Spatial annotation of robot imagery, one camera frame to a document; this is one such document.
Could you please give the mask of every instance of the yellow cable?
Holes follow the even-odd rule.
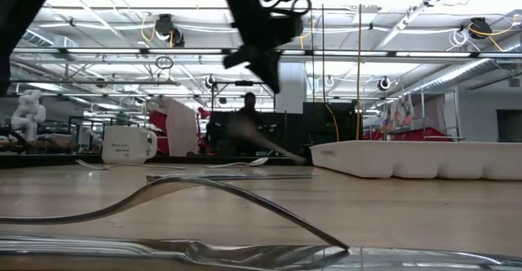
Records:
[[[174,44],[172,43],[174,39],[174,31],[170,31],[170,48],[174,48]]]
[[[471,28],[471,26],[474,25],[472,22],[467,27],[473,33],[477,33],[477,34],[480,34],[480,35],[485,35],[485,36],[492,37],[492,36],[500,35],[500,34],[508,32],[508,31],[511,31],[513,29],[513,27],[515,26],[515,22],[516,22],[516,16],[513,16],[513,23],[511,23],[511,26],[508,29],[506,29],[506,30],[499,31],[499,32],[496,32],[496,33],[482,33],[480,31],[476,31],[476,30]]]
[[[362,0],[359,0],[359,51],[357,52],[357,129],[356,129],[356,140],[359,140],[359,134],[361,132],[361,104],[360,104],[360,88],[359,83],[361,82],[361,40],[362,40]]]
[[[142,26],[145,25],[145,19],[147,16],[144,15],[144,21],[141,24]],[[144,29],[141,29],[141,36],[146,40],[147,42],[151,42],[154,39],[154,34],[156,33],[156,21],[154,20],[154,26],[153,26],[153,35],[150,38],[147,38],[144,33]]]
[[[335,125],[335,135],[337,136],[337,142],[339,142],[339,129],[337,128],[337,120],[335,120],[335,115],[334,115],[334,112],[332,112],[332,109],[330,109],[330,107],[327,105],[327,103],[325,103],[325,107],[330,111],[330,113],[332,114],[332,118],[334,118],[334,125]]]
[[[489,37],[489,39],[491,39],[491,41],[493,42],[493,44],[497,47],[497,49],[499,49],[500,51],[504,52],[504,50],[498,45],[497,42],[495,42],[495,40],[493,39],[493,37]]]
[[[312,29],[310,30],[310,32],[308,32],[305,36],[301,35],[299,38],[301,38],[301,50],[304,50],[304,43],[303,43],[303,38],[307,38],[310,36],[310,34],[312,34],[313,32],[313,28],[314,28],[314,25],[316,24],[316,22],[312,22]]]

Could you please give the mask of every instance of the white mug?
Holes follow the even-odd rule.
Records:
[[[143,164],[157,153],[157,137],[139,127],[106,127],[101,158],[107,164]]]

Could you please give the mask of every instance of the white plastic tray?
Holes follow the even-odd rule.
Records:
[[[522,144],[362,140],[311,151],[314,166],[363,178],[522,180]]]

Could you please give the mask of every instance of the desk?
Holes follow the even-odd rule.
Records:
[[[147,174],[203,173],[80,166],[0,170],[0,215],[71,215],[106,207]],[[313,167],[260,167],[230,173],[312,173],[310,180],[232,183],[269,198],[348,245],[522,255],[521,183],[363,180]],[[111,238],[193,238],[224,245],[317,244],[298,226],[217,189],[196,187],[80,224],[0,225],[0,231]]]

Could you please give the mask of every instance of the table surface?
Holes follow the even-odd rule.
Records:
[[[72,215],[122,200],[150,174],[209,173],[80,166],[0,170],[0,215]],[[313,167],[213,173],[314,174],[306,180],[231,184],[279,203],[348,245],[522,256],[522,183],[486,180],[364,180]],[[100,220],[0,225],[0,231],[104,238],[191,238],[222,245],[324,244],[270,211],[228,193],[193,187]]]

